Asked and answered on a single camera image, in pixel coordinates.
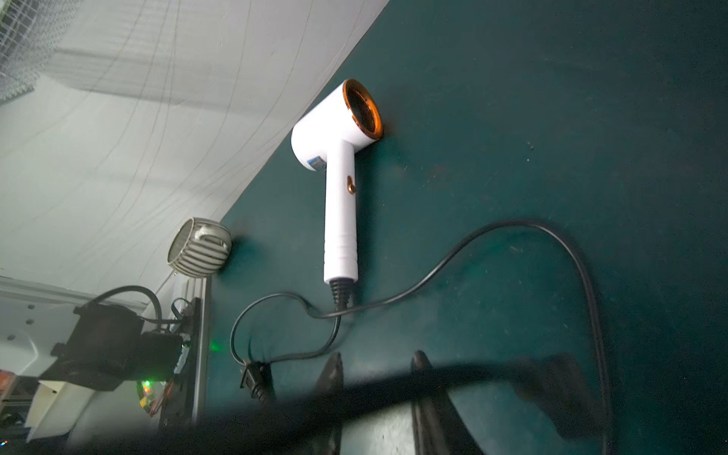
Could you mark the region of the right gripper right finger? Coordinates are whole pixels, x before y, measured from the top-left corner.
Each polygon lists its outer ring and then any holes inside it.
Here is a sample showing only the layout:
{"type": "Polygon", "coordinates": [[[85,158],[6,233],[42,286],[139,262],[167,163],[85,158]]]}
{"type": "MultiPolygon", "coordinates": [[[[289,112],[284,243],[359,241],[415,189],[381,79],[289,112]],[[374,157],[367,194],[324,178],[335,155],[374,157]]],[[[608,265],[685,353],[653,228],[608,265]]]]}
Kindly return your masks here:
{"type": "Polygon", "coordinates": [[[415,454],[483,454],[450,399],[451,385],[438,373],[433,393],[411,403],[415,454]]]}

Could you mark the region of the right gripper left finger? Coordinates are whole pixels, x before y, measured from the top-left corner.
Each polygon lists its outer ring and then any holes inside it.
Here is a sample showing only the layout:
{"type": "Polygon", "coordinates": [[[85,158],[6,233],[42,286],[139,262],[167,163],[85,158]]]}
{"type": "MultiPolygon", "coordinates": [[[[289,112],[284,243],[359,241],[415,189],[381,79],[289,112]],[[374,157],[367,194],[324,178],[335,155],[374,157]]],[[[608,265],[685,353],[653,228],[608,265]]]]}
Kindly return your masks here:
{"type": "MultiPolygon", "coordinates": [[[[315,394],[339,391],[344,385],[344,370],[341,355],[335,352],[329,356],[314,388],[315,394]]],[[[339,455],[341,450],[342,424],[326,430],[309,443],[309,453],[316,455],[339,455]]]]}

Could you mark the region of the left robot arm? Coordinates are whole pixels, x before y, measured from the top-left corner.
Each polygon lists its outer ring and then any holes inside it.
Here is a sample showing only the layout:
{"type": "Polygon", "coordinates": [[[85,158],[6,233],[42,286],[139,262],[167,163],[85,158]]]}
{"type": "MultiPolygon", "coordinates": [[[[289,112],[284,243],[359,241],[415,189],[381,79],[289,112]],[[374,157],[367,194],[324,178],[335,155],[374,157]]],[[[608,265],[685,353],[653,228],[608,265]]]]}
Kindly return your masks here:
{"type": "Polygon", "coordinates": [[[183,339],[122,305],[1,301],[1,369],[38,380],[28,441],[69,437],[81,444],[157,424],[133,411],[138,381],[174,375],[183,339]]]}

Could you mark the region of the white hair dryer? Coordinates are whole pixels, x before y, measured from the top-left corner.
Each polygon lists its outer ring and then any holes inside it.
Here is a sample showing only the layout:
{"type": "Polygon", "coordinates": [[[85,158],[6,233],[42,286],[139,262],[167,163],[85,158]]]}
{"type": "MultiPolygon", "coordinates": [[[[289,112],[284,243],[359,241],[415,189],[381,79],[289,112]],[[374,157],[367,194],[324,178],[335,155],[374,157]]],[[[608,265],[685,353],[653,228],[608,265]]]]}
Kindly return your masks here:
{"type": "Polygon", "coordinates": [[[291,147],[310,171],[325,174],[323,280],[358,280],[356,153],[383,137],[383,121],[362,83],[347,79],[293,127],[291,147]]]}

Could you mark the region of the striped ceramic mug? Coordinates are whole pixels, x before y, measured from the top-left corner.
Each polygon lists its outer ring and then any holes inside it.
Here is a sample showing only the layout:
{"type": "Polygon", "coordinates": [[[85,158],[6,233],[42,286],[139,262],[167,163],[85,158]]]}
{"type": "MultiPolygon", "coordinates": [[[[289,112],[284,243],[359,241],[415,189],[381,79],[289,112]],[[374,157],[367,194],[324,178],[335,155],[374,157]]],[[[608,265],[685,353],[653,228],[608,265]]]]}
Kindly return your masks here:
{"type": "Polygon", "coordinates": [[[205,279],[225,265],[231,254],[231,232],[206,218],[188,219],[168,250],[167,264],[175,272],[194,279],[205,279]]]}

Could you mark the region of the green table mat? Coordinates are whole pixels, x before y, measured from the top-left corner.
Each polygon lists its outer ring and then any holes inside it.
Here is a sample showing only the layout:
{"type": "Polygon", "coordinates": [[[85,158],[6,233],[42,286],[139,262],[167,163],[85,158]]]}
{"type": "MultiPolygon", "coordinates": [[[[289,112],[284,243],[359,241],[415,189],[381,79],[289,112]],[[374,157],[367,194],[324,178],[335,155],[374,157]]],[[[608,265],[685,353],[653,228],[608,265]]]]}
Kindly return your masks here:
{"type": "MultiPolygon", "coordinates": [[[[616,453],[727,454],[727,1],[392,1],[323,89],[356,78],[384,138],[356,157],[356,302],[421,280],[468,233],[548,222],[598,295],[616,453]]],[[[224,217],[206,415],[258,408],[228,339],[292,291],[323,311],[324,179],[289,138],[224,217]]],[[[572,353],[596,390],[588,310],[547,234],[499,229],[403,303],[343,321],[347,384],[432,364],[572,353]]],[[[600,454],[507,384],[453,392],[489,454],[600,454]]]]}

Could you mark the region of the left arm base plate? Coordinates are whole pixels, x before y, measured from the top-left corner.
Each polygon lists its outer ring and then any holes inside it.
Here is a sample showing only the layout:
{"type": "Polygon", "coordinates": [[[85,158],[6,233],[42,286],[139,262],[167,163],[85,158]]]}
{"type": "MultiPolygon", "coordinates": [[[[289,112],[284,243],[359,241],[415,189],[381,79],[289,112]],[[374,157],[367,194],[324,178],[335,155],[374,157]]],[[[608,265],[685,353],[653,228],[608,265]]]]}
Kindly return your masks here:
{"type": "Polygon", "coordinates": [[[173,305],[174,316],[182,316],[182,322],[174,328],[174,333],[182,337],[182,351],[159,413],[159,430],[162,433],[182,431],[195,422],[195,388],[203,301],[199,297],[190,301],[179,298],[173,305]]]}

